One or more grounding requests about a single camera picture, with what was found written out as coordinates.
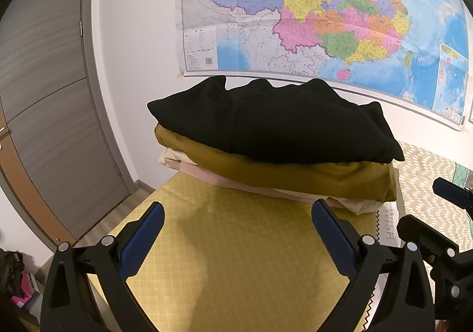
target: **blue gripper pad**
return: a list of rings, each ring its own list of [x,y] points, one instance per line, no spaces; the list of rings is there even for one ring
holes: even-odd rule
[[[141,264],[163,228],[164,207],[160,203],[154,202],[136,222],[138,227],[122,247],[120,253],[119,273],[123,280],[138,273]]]
[[[315,201],[312,205],[312,223],[320,235],[339,273],[352,280],[357,273],[356,255],[353,243],[349,241],[337,220],[335,214],[323,200]]]

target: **gray wooden door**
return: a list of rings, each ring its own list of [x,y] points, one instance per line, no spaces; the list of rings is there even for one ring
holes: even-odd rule
[[[85,77],[80,0],[13,0],[0,21],[5,118]]]
[[[8,124],[48,207],[81,237],[129,193],[100,130],[87,80],[50,94]]]

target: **door hinge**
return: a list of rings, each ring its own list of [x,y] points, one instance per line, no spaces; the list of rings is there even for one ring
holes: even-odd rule
[[[115,167],[117,168],[117,171],[118,171],[118,174],[120,175],[120,177],[123,177],[123,176],[122,176],[122,173],[120,172],[120,168],[118,167],[117,164],[115,164]]]

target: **brown folded cloth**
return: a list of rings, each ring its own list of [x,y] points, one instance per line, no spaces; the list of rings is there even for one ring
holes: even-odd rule
[[[257,162],[197,143],[161,125],[156,126],[155,134],[161,145],[183,151],[200,167],[242,184],[344,199],[396,201],[392,164],[368,161],[315,165]]]

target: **yellow tablecloth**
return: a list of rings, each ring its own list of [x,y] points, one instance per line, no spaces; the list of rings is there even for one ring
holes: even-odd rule
[[[153,201],[163,204],[165,225],[127,284],[161,332],[314,332],[348,284],[312,225],[309,204],[177,173],[111,234]],[[376,213],[335,213],[360,234],[376,235]]]

